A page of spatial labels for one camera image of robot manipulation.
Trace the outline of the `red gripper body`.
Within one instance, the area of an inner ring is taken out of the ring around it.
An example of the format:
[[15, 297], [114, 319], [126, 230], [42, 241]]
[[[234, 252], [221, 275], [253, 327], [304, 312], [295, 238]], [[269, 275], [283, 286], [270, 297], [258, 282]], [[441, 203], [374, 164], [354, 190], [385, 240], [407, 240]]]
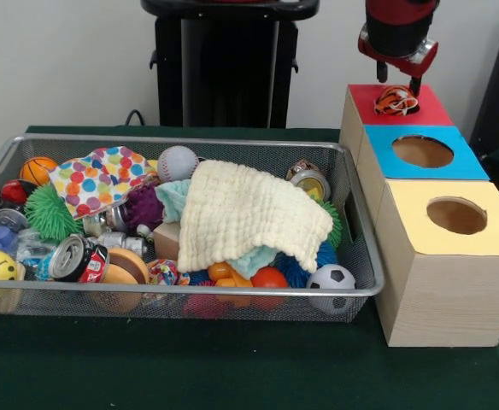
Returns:
[[422, 78], [436, 57], [438, 42], [426, 39], [413, 54], [403, 57], [392, 57], [380, 55], [373, 49], [367, 38], [359, 38], [358, 50], [363, 55], [375, 61], [386, 62], [387, 66], [396, 67], [399, 71], [410, 77]]

